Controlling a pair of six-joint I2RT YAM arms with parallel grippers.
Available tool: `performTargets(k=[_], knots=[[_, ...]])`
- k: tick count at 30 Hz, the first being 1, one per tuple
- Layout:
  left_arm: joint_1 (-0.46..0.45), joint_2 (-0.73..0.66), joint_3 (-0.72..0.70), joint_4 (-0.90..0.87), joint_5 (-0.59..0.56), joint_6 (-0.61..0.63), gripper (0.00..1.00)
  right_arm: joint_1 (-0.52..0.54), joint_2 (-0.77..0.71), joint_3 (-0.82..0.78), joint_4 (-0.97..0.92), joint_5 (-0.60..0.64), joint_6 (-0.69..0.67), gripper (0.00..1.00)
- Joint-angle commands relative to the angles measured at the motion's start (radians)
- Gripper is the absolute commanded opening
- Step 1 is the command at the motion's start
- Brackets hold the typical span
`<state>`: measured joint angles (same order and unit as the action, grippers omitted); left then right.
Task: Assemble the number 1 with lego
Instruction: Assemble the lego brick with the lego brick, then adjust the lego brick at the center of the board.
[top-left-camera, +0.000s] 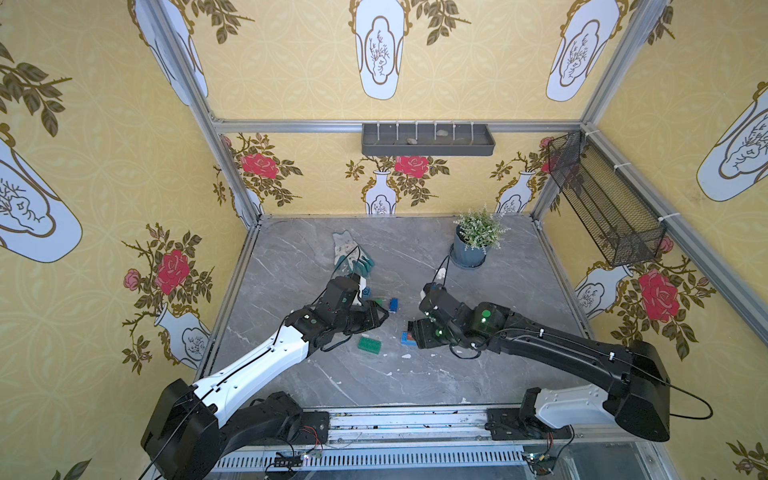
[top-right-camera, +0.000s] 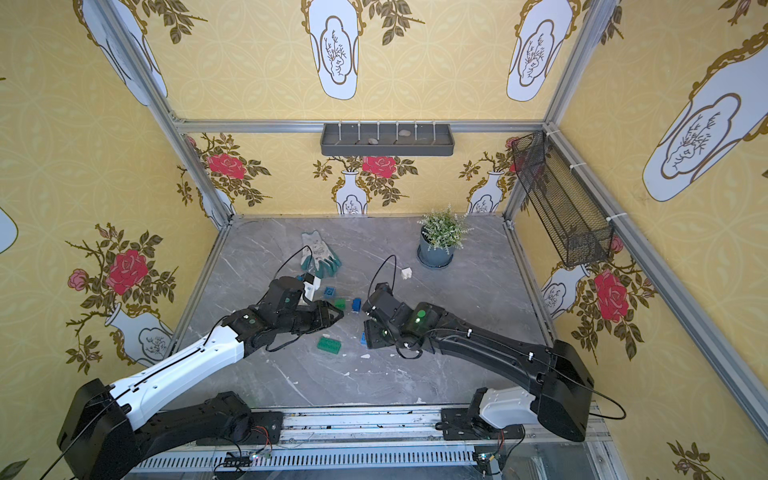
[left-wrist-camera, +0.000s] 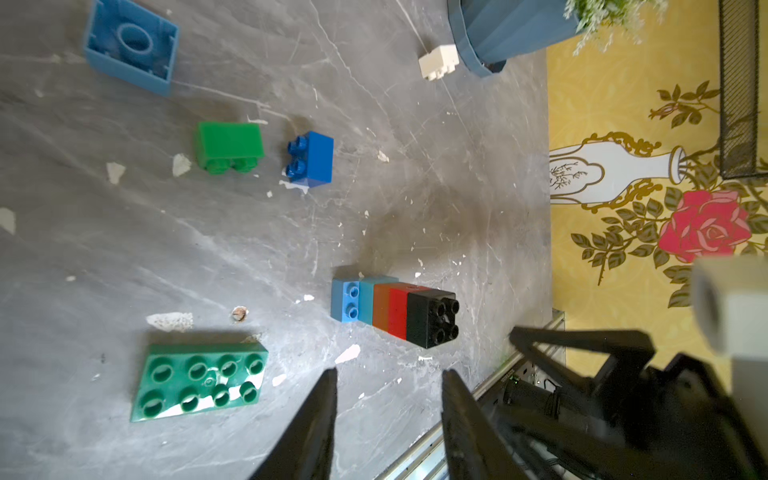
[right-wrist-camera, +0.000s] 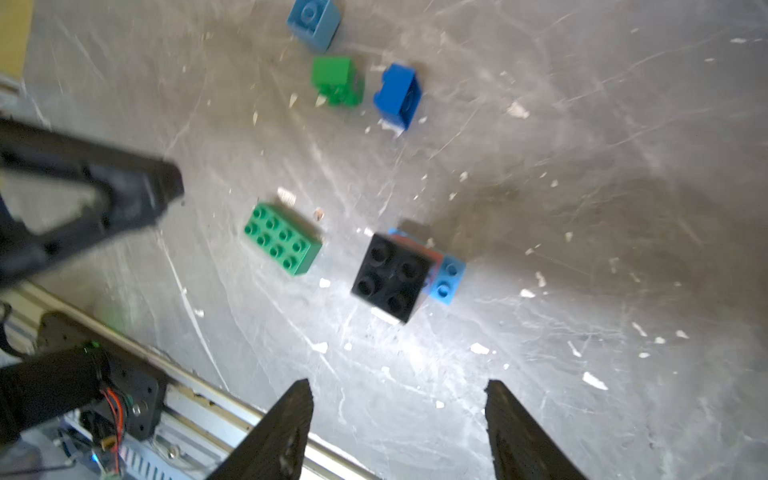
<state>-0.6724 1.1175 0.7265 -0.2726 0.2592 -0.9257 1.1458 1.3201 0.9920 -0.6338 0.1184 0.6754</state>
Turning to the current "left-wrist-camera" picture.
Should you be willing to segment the orange 2x2 brick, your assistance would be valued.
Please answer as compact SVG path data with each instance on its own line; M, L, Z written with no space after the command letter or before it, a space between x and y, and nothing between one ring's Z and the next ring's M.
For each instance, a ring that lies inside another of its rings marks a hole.
M378 284L374 287L373 325L388 333L389 288L394 283Z

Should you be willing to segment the teal 2x2 brick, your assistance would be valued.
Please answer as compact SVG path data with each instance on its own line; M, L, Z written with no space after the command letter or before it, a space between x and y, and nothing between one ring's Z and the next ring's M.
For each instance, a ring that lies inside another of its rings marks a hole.
M359 320L373 324L374 287L378 284L396 283L399 279L390 276L365 277L359 281Z

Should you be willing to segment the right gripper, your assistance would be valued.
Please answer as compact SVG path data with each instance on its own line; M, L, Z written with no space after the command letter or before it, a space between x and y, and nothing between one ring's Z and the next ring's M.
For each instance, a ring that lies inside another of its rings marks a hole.
M516 326L512 345L544 371L548 391L511 381L497 430L539 479L764 479L767 460L710 366L679 354L662 370L639 330ZM608 356L583 377L537 348Z

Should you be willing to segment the black 2x2 brick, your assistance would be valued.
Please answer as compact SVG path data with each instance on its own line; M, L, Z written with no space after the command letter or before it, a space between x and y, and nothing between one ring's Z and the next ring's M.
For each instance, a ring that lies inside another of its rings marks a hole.
M430 349L459 336L460 303L453 292L426 289L407 296L406 340Z

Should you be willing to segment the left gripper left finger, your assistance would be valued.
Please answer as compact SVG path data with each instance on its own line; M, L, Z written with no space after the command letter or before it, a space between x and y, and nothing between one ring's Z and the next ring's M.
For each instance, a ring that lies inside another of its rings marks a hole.
M337 417L338 371L326 369L251 479L329 479Z

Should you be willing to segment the green 2x4 brick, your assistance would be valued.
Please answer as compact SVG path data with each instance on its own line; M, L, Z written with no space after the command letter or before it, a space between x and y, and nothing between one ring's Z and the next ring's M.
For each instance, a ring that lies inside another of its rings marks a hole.
M151 345L131 421L255 405L267 362L268 351L258 342Z

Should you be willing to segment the green 2x2 brick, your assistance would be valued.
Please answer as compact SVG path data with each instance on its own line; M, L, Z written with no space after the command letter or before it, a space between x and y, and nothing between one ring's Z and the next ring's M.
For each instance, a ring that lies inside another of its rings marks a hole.
M249 173L265 155L255 123L199 122L195 149L198 165L211 175Z

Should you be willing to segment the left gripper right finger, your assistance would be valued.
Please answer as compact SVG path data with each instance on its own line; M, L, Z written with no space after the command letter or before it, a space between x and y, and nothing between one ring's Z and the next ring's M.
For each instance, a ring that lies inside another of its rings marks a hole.
M442 372L442 427L450 479L527 479L455 370Z

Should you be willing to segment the light blue 2x4 brick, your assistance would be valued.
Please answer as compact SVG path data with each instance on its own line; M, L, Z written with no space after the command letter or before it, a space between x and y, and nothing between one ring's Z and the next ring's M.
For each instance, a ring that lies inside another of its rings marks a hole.
M333 319L341 323L359 319L360 286L358 280L335 278L332 281L331 310Z

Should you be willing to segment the red 2x2 brick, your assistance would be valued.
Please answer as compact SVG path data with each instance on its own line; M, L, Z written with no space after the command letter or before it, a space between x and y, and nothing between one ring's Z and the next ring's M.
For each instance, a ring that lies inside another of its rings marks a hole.
M389 288L388 333L397 338L407 339L408 296L412 292L422 292L428 287L408 283L394 283Z

